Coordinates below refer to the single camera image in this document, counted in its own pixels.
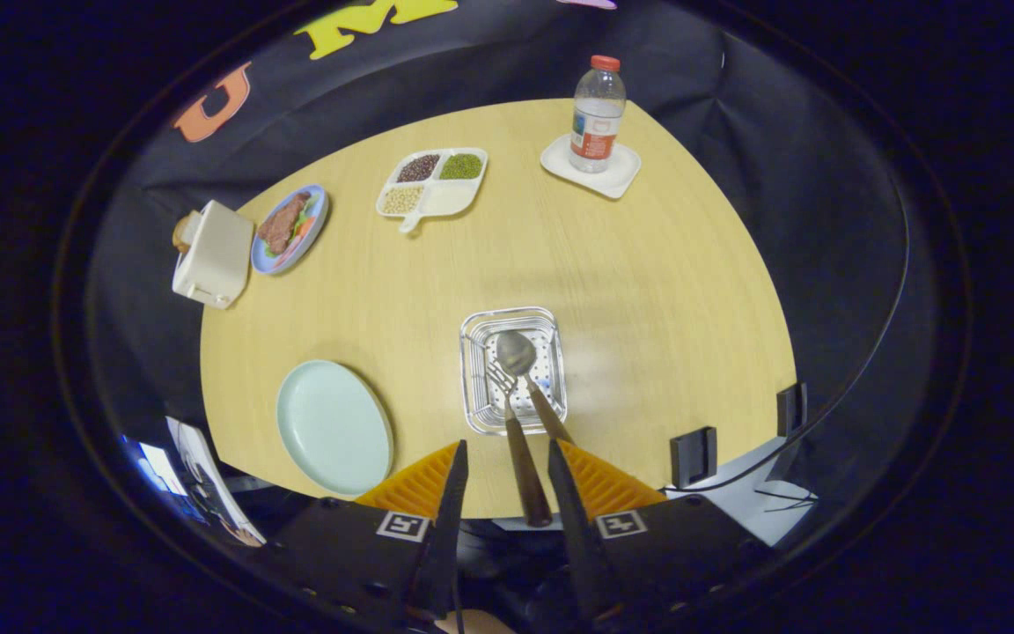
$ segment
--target red bottle cap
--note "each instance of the red bottle cap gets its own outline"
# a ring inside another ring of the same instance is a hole
[[[589,65],[592,68],[617,72],[621,70],[621,60],[615,57],[594,56],[589,57]]]

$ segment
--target plastic water bottle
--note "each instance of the plastic water bottle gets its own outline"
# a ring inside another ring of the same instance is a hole
[[[624,115],[624,81],[614,57],[594,56],[574,93],[574,131],[570,134],[570,164],[596,173],[608,168],[608,156]]]

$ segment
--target toaster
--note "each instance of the toaster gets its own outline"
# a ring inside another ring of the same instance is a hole
[[[252,221],[209,201],[190,214],[182,241],[190,244],[174,264],[170,289],[214,308],[229,308],[249,281]]]

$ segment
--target meat slice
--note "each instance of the meat slice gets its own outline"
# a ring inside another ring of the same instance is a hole
[[[284,253],[289,248],[292,239],[292,228],[295,227],[295,220],[299,216],[299,210],[307,204],[310,198],[309,192],[299,192],[292,200],[282,206],[281,210],[274,213],[269,220],[261,224],[257,229],[257,236],[269,242],[269,251],[274,254]]]

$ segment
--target wire basket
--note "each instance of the wire basket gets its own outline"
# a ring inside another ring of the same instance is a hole
[[[504,402],[507,395],[488,377],[488,364],[495,361],[499,334],[518,331],[534,344],[537,357],[530,368],[530,377],[542,389],[547,401],[566,421],[569,406],[566,401],[566,376],[563,371],[563,345],[558,335],[555,316],[538,306],[508,308],[472,314],[459,326],[459,377],[463,391],[463,417],[467,425],[488,436],[506,436]],[[510,395],[523,433],[544,433],[542,421],[535,413],[526,383]]]

